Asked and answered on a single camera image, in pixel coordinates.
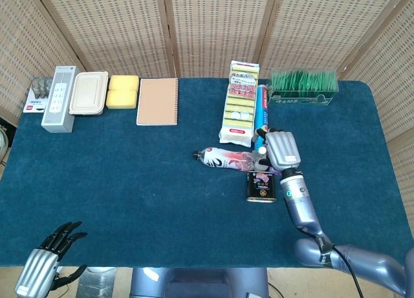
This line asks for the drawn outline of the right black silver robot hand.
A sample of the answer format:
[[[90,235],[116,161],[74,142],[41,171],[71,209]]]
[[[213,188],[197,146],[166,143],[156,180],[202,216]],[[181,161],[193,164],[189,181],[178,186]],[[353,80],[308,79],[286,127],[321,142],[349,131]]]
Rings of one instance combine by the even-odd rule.
[[[276,128],[259,128],[254,133],[254,143],[263,140],[262,150],[254,152],[254,169],[265,171],[270,167],[282,173],[286,169],[297,169],[301,163],[295,138],[291,132]]]

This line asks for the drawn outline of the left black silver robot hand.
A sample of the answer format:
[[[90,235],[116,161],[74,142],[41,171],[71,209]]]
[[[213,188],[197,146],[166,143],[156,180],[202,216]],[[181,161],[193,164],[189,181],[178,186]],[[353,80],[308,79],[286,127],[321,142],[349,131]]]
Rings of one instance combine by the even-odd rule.
[[[49,292],[82,275],[87,268],[85,264],[66,277],[60,277],[58,272],[62,258],[72,244],[87,236],[86,232],[72,233],[81,224],[81,221],[62,224],[31,251],[14,288],[18,297],[47,297]]]

